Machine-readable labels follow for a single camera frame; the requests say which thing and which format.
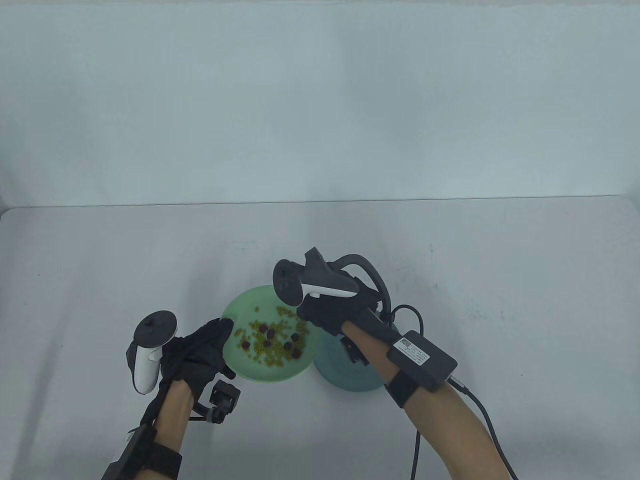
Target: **forearm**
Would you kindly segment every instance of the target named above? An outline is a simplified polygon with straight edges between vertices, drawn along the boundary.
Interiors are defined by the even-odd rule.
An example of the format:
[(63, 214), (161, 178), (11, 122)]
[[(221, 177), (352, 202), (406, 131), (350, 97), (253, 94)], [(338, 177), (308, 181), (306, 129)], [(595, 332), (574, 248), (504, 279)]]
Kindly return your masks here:
[[(389, 346), (350, 322), (343, 325), (342, 331), (389, 384), (399, 370), (387, 358)], [(407, 400), (404, 411), (440, 455), (454, 480), (509, 478), (484, 426), (449, 385), (435, 393), (418, 388)]]
[[(164, 399), (154, 427), (157, 430), (156, 443), (175, 452), (180, 451), (189, 415), (193, 408), (193, 396), (184, 381), (174, 381)], [(151, 470), (142, 470), (136, 480), (169, 480)]]

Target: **gloved hand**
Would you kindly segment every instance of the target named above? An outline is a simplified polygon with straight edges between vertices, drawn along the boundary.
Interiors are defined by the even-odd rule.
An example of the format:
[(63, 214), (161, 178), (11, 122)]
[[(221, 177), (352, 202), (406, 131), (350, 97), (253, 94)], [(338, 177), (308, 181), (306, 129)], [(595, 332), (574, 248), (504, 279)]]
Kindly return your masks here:
[(184, 380), (193, 399), (198, 401), (202, 390), (216, 374), (222, 373), (234, 379), (236, 374), (222, 358), (222, 348), (233, 327), (233, 321), (228, 318), (211, 320), (191, 335), (175, 337), (163, 346), (161, 386), (166, 382)]
[(382, 300), (380, 293), (370, 289), (359, 278), (356, 277), (355, 281), (360, 291), (351, 298), (328, 295), (313, 298), (307, 295), (298, 307), (298, 317), (310, 321), (333, 336), (342, 333), (343, 323), (359, 316), (367, 308), (375, 312), (378, 302)]

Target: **wrist strap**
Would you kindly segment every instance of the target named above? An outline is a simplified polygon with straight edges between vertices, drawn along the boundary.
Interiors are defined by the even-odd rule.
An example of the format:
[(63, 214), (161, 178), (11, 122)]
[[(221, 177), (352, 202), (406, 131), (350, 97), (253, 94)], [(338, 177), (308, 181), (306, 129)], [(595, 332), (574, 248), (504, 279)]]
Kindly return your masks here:
[(391, 383), (388, 386), (385, 385), (385, 388), (398, 407), (404, 408), (406, 401), (409, 400), (419, 386), (413, 378), (400, 370)]
[(164, 445), (152, 444), (143, 468), (177, 480), (181, 463), (182, 455), (178, 452)]

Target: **black cable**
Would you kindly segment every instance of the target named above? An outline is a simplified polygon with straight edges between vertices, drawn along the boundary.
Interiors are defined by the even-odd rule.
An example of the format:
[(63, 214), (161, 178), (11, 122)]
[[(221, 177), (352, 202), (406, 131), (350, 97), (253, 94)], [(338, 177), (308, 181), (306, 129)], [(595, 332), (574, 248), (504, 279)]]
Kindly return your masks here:
[[(420, 324), (420, 335), (424, 336), (424, 322), (422, 321), (422, 315), (417, 310), (417, 308), (412, 307), (411, 305), (398, 305), (396, 308), (391, 311), (391, 321), (396, 316), (396, 312), (401, 310), (402, 308), (406, 308), (407, 310), (411, 310), (416, 317), (418, 317), (418, 323)], [(420, 456), (420, 439), (421, 435), (419, 431), (415, 431), (415, 447), (413, 448), (413, 463), (411, 465), (411, 480), (415, 480), (415, 473), (418, 469), (418, 457)]]
[(509, 463), (509, 460), (507, 460), (506, 456), (504, 455), (504, 452), (502, 451), (502, 447), (500, 446), (500, 442), (498, 441), (498, 436), (495, 434), (495, 429), (493, 428), (493, 424), (491, 423), (491, 419), (489, 418), (489, 414), (487, 413), (486, 408), (484, 408), (484, 405), (482, 405), (480, 400), (478, 400), (478, 398), (473, 393), (471, 393), (471, 391), (465, 386), (465, 384), (462, 383), (457, 378), (450, 377), (448, 382), (458, 392), (460, 392), (461, 394), (465, 394), (467, 397), (471, 398), (473, 403), (475, 403), (476, 406), (480, 409), (480, 412), (482, 412), (482, 416), (484, 417), (484, 421), (486, 422), (486, 426), (489, 429), (489, 435), (491, 435), (491, 440), (493, 440), (495, 449), (498, 450), (498, 455), (500, 455), (500, 458), (502, 459), (504, 466), (507, 468), (509, 475), (511, 475), (511, 478), (513, 478), (513, 480), (518, 480), (518, 476), (513, 471), (513, 468), (511, 468), (511, 464)]

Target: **white backdrop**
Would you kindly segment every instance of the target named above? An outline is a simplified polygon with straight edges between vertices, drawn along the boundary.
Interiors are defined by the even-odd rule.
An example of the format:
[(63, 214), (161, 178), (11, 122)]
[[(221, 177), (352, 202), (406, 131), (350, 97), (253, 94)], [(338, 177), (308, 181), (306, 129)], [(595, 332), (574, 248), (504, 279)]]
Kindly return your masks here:
[(625, 193), (640, 6), (0, 7), (8, 206)]

